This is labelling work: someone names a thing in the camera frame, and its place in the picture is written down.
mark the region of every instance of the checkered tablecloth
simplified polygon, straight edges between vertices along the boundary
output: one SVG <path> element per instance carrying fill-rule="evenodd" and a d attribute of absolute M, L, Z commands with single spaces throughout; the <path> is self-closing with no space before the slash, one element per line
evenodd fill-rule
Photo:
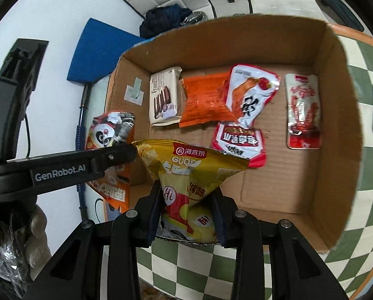
<path fill-rule="evenodd" d="M 373 47 L 339 38 L 358 96 L 363 130 L 362 167 L 345 231 L 338 245 L 320 256 L 351 296 L 373 268 Z M 137 258 L 139 276 L 169 295 L 185 300 L 231 297 L 235 249 L 187 246 L 156 239 L 151 248 L 138 249 Z M 266 252 L 264 259 L 267 300 L 271 299 L 271 267 Z"/>

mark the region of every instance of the snack package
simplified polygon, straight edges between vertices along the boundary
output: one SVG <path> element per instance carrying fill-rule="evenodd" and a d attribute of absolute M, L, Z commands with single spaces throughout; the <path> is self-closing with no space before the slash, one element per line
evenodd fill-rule
<path fill-rule="evenodd" d="M 285 76 L 290 149 L 319 149 L 321 106 L 317 76 Z"/>
<path fill-rule="evenodd" d="M 177 86 L 181 71 L 176 66 L 151 75 L 149 120 L 152 125 L 165 126 L 180 121 Z"/>
<path fill-rule="evenodd" d="M 249 161 L 173 140 L 148 139 L 133 144 L 149 174 L 161 182 L 165 207 L 159 234 L 178 240 L 213 242 L 213 218 L 199 202 L 228 177 L 245 170 Z"/>
<path fill-rule="evenodd" d="M 266 164 L 265 141 L 259 129 L 244 129 L 233 123 L 218 123 L 211 146 L 215 150 L 249 159 L 250 168 L 259 168 Z"/>
<path fill-rule="evenodd" d="M 258 67 L 238 64 L 231 69 L 225 87 L 226 105 L 242 128 L 253 127 L 253 121 L 270 102 L 280 86 L 281 78 Z"/>
<path fill-rule="evenodd" d="M 227 73 L 184 78 L 187 100 L 179 123 L 180 128 L 211 121 L 235 122 L 237 120 L 224 102 L 227 78 Z"/>
<path fill-rule="evenodd" d="M 119 142 L 131 143 L 134 138 L 135 116 L 128 111 L 112 111 L 95 117 L 86 140 L 86 149 L 115 146 Z M 130 165 L 110 167 L 104 177 L 88 182 L 112 207 L 120 213 L 130 207 Z"/>

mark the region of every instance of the cardboard box wall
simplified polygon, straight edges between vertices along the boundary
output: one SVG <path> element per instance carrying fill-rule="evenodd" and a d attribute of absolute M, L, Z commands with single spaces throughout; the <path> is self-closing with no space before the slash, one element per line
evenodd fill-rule
<path fill-rule="evenodd" d="M 135 140 L 175 139 L 209 147 L 215 123 L 180 129 L 151 127 L 150 75 L 181 66 L 182 76 L 258 65 L 281 77 L 278 93 L 254 126 L 265 136 L 267 164 L 228 178 L 221 186 L 239 208 L 260 220 L 291 220 L 318 251 L 335 246 L 349 218 L 361 160 L 359 110 L 341 43 L 325 22 L 299 17 L 246 15 L 169 31 L 125 52 L 110 77 L 106 111 L 135 114 Z M 320 150 L 286 145 L 284 75 L 316 74 L 322 105 Z M 127 85 L 142 79 L 141 106 L 124 100 Z M 131 204 L 150 192 L 140 159 L 132 164 Z"/>

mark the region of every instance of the silver bolt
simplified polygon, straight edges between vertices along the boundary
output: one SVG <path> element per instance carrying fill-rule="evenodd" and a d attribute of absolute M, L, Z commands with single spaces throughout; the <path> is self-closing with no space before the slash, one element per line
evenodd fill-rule
<path fill-rule="evenodd" d="M 243 209 L 238 209 L 235 211 L 235 216 L 238 218 L 244 218 L 246 216 L 246 212 Z"/>
<path fill-rule="evenodd" d="M 82 229 L 89 229 L 90 227 L 92 227 L 92 221 L 91 220 L 82 221 L 81 227 Z"/>
<path fill-rule="evenodd" d="M 286 229 L 292 227 L 292 222 L 287 219 L 282 219 L 280 221 L 280 224 L 281 224 L 281 227 L 286 228 Z"/>
<path fill-rule="evenodd" d="M 127 213 L 125 215 L 128 218 L 135 218 L 138 215 L 138 212 L 135 211 L 134 209 L 130 209 L 129 211 L 127 211 Z"/>

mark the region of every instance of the black cable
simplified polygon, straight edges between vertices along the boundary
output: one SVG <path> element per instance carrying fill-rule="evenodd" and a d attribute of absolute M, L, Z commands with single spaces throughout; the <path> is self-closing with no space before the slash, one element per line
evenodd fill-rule
<path fill-rule="evenodd" d="M 103 199 L 101 199 L 101 198 L 97 198 L 97 199 L 96 199 L 96 201 L 95 201 L 95 214 L 96 214 L 96 218 L 98 219 L 99 223 L 102 223 L 102 222 L 99 220 L 98 212 L 96 211 L 96 204 L 98 204 L 99 201 L 102 201 L 102 203 L 103 203 Z"/>
<path fill-rule="evenodd" d="M 25 127 L 27 128 L 27 140 L 28 140 L 28 151 L 27 151 L 27 155 L 25 156 L 25 158 L 29 158 L 30 152 L 31 152 L 31 138 L 30 138 L 30 127 L 28 125 L 27 114 L 25 114 L 24 119 L 25 119 Z"/>

